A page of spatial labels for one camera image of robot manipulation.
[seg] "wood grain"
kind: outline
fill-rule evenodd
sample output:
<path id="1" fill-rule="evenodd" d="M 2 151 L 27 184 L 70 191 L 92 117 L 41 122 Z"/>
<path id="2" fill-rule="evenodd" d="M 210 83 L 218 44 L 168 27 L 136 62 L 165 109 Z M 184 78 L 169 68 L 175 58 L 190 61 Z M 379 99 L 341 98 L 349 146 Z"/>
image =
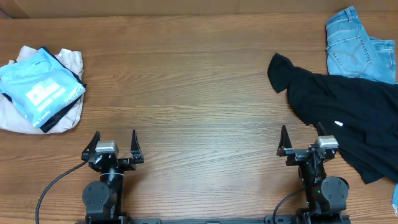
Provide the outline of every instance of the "wood grain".
<path id="1" fill-rule="evenodd" d="M 266 70 L 278 52 L 326 74 L 325 21 L 331 14 L 92 17 L 1 20 L 0 63 L 23 45 L 83 54 L 88 84 L 82 120 L 63 134 L 0 131 L 0 223 L 33 223 L 37 200 L 56 176 L 80 162 L 95 131 L 129 155 L 137 130 L 146 162 L 127 173 L 124 209 L 135 218 L 233 218 L 271 214 L 301 188 L 296 167 L 275 155 L 280 127 L 294 147 L 317 134 L 276 94 Z M 397 39 L 398 13 L 361 14 L 368 31 Z M 394 183 L 364 185 L 340 156 L 328 175 L 350 183 L 353 223 L 395 223 Z M 77 170 L 48 192 L 41 223 L 84 219 L 84 187 L 99 175 Z M 305 206 L 298 196 L 279 213 Z"/>

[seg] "black fabric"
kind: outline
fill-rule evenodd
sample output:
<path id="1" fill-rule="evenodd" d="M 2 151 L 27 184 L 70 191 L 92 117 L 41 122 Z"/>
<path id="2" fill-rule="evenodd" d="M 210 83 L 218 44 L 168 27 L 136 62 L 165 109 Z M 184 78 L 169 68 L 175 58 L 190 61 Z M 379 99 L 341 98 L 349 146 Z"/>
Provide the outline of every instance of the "black fabric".
<path id="1" fill-rule="evenodd" d="M 279 54 L 268 77 L 276 92 L 287 89 L 290 106 L 306 125 L 322 122 L 335 136 L 341 156 L 366 184 L 383 176 L 398 182 L 397 85 L 314 74 Z"/>
<path id="2" fill-rule="evenodd" d="M 57 62 L 59 62 L 59 64 L 62 65 L 62 63 L 53 55 L 51 54 L 50 50 L 47 47 L 41 47 L 40 49 L 44 49 L 47 53 L 49 53 L 49 55 L 51 55 L 55 60 L 57 60 Z M 82 84 L 84 88 L 86 88 L 87 84 L 83 83 L 80 79 L 79 76 L 76 75 L 73 71 L 72 72 L 73 76 L 76 78 L 77 82 Z M 3 95 L 10 101 L 12 102 L 12 98 L 3 93 Z M 47 133 L 49 132 L 60 120 L 61 118 L 63 118 L 68 111 L 73 107 L 73 105 L 75 105 L 75 103 L 80 99 L 77 98 L 75 101 L 73 101 L 72 103 L 70 103 L 68 106 L 62 108 L 62 110 L 58 111 L 58 113 L 55 113 L 54 116 L 52 116 L 48 121 L 46 121 L 43 125 L 41 125 L 40 129 L 44 132 Z"/>

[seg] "white garment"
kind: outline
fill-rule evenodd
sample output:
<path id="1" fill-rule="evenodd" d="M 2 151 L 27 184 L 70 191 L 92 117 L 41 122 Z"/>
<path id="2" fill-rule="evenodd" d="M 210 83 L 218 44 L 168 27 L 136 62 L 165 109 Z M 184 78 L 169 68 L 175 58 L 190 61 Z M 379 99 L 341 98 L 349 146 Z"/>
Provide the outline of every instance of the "white garment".
<path id="1" fill-rule="evenodd" d="M 23 46 L 19 52 L 17 62 L 21 62 L 35 53 L 36 49 Z M 62 49 L 55 57 L 67 69 L 78 75 L 81 80 L 81 76 L 83 75 L 83 59 L 81 57 L 81 52 L 72 52 L 71 50 Z M 25 119 L 5 96 L 0 94 L 0 129 L 24 134 L 62 133 L 74 128 L 78 124 L 82 109 L 83 95 L 49 132 L 43 133 L 40 128 L 34 128 L 32 123 Z"/>

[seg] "wall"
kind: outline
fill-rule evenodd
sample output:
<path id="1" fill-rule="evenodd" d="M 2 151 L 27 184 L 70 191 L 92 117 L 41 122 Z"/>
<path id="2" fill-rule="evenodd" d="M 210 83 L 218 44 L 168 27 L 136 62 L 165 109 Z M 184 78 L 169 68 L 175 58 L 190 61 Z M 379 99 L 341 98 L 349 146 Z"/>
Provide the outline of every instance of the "wall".
<path id="1" fill-rule="evenodd" d="M 237 14 L 266 12 L 398 11 L 396 0 L 0 0 L 15 18 Z"/>

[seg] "denim jeans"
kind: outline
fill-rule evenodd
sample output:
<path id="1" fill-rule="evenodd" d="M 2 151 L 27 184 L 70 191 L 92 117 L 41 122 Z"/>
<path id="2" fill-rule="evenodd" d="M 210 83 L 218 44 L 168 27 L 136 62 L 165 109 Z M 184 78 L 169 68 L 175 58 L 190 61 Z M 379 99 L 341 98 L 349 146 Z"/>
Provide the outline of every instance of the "denim jeans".
<path id="1" fill-rule="evenodd" d="M 354 7 L 331 17 L 326 31 L 330 75 L 396 82 L 395 42 L 368 36 Z"/>

